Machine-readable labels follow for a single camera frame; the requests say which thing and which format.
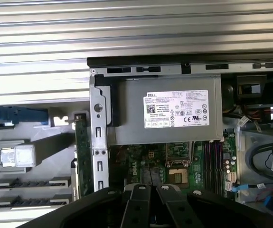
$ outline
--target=ribbed metal surface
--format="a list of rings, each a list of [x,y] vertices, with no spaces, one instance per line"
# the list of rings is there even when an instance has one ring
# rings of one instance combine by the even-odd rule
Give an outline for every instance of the ribbed metal surface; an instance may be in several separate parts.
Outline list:
[[[270,0],[0,0],[0,104],[87,99],[87,57],[273,50]]]

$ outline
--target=power supply label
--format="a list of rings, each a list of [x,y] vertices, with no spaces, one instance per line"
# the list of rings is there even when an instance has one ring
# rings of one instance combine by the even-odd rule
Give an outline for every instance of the power supply label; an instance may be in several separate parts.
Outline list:
[[[209,125],[208,90],[149,92],[144,97],[145,128]]]

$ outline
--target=green circuit board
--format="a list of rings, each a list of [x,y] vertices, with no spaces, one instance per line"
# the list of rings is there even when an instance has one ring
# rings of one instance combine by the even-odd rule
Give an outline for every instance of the green circuit board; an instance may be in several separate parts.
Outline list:
[[[116,154],[114,161],[127,168],[127,184],[175,184],[182,193],[207,189],[232,198],[230,191],[237,179],[235,134],[224,132],[224,139],[213,143],[141,144],[110,149],[111,154]]]
[[[202,142],[114,146],[117,162],[128,167],[127,183],[176,184],[182,192],[202,189]]]
[[[223,161],[224,161],[224,196],[235,198],[231,192],[233,184],[237,181],[237,154],[235,146],[235,133],[224,132]]]

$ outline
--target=dell logo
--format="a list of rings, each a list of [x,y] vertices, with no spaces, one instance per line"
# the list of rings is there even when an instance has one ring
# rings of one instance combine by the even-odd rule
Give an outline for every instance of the dell logo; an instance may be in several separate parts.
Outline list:
[[[136,161],[132,163],[133,176],[137,176],[137,163]]]

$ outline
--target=metal frame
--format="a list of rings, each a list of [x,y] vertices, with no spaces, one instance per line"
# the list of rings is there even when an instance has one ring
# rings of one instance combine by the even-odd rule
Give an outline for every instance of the metal frame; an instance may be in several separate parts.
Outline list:
[[[94,191],[109,187],[107,147],[107,104],[99,88],[95,87],[95,73],[90,76],[91,143]]]

